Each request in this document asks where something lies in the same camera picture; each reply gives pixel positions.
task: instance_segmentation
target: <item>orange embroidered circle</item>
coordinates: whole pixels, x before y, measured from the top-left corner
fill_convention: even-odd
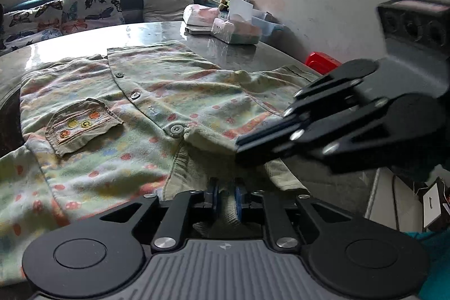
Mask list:
[[[77,127],[77,125],[78,125],[78,121],[77,120],[70,120],[67,123],[67,127],[69,127],[69,128],[75,128],[75,127]]]
[[[69,130],[63,130],[63,131],[61,131],[61,132],[59,133],[59,136],[60,136],[62,139],[65,139],[65,138],[67,138],[67,137],[70,136],[70,131],[69,131]]]
[[[100,117],[100,113],[97,112],[97,111],[93,111],[93,112],[91,112],[91,113],[89,114],[89,118],[90,118],[91,120],[96,120],[96,119],[98,119],[99,117]]]
[[[89,120],[82,122],[82,128],[90,128],[92,126],[92,122]]]

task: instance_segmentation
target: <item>table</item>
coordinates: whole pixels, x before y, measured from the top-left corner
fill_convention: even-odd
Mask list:
[[[144,46],[169,40],[181,41],[223,69],[253,72],[294,64],[318,75],[300,61],[265,43],[228,45],[211,36],[192,36],[185,32],[185,27],[184,22],[122,24],[38,42],[8,53],[0,57],[0,108],[17,91],[22,76],[27,72],[48,67],[62,59],[106,55],[108,48]]]

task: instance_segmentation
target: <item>metal screw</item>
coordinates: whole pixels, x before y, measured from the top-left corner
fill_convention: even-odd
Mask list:
[[[305,133],[305,130],[297,130],[296,132],[292,133],[292,135],[289,137],[291,141],[299,139],[303,134]]]
[[[173,125],[170,128],[170,133],[172,134],[172,137],[179,137],[184,130],[185,127],[183,125]]]
[[[293,248],[297,246],[298,240],[291,237],[284,237],[277,240],[277,246],[280,248]]]
[[[362,81],[363,81],[362,79],[354,79],[350,82],[350,85],[354,87],[355,85],[361,83]]]
[[[378,101],[375,102],[375,107],[378,107],[378,108],[383,107],[388,102],[389,102],[389,100],[387,98],[385,98],[385,97],[380,98]]]
[[[293,108],[288,108],[287,110],[285,110],[285,112],[283,113],[283,117],[287,117],[289,116],[292,112],[294,112]]]
[[[323,155],[334,153],[339,147],[339,143],[330,143],[322,150]]]
[[[172,248],[176,244],[176,241],[168,236],[163,236],[162,238],[156,239],[154,244],[158,248]]]

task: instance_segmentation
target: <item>pocket flap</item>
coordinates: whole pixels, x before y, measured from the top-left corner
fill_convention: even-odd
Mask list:
[[[103,102],[87,98],[55,113],[47,125],[46,139],[55,153],[62,157],[121,124],[123,121]]]

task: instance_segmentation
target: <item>red stool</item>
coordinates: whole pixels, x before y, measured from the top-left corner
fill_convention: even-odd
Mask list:
[[[327,74],[341,65],[339,61],[323,52],[313,52],[305,64],[320,74]]]

